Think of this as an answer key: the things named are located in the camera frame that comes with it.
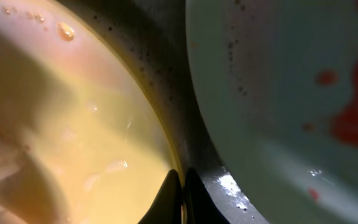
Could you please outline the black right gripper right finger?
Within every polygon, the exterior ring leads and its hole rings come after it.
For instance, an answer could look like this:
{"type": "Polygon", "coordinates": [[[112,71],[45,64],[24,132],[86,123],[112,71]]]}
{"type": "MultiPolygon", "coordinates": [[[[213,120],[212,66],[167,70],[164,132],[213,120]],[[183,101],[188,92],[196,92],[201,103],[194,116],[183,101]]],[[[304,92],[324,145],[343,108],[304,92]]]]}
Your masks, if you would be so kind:
{"type": "Polygon", "coordinates": [[[189,168],[186,173],[184,198],[187,224],[229,224],[229,221],[215,206],[194,168],[189,168]]]}

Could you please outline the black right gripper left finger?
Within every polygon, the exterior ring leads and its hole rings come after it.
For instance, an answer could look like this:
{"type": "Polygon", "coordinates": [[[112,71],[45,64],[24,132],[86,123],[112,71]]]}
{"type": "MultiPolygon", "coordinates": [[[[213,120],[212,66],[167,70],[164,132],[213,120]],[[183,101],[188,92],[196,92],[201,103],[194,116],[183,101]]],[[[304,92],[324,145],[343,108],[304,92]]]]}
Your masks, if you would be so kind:
{"type": "Polygon", "coordinates": [[[139,224],[181,224],[182,191],[178,172],[170,170],[139,224]]]}

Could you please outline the yellow plate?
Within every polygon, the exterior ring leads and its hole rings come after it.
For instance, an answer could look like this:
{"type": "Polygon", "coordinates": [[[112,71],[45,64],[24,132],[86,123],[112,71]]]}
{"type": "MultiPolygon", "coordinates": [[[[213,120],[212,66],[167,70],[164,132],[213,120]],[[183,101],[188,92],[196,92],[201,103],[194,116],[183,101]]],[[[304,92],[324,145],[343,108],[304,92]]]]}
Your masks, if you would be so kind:
{"type": "Polygon", "coordinates": [[[130,68],[57,1],[0,1],[0,223],[139,223],[170,170],[130,68]]]}

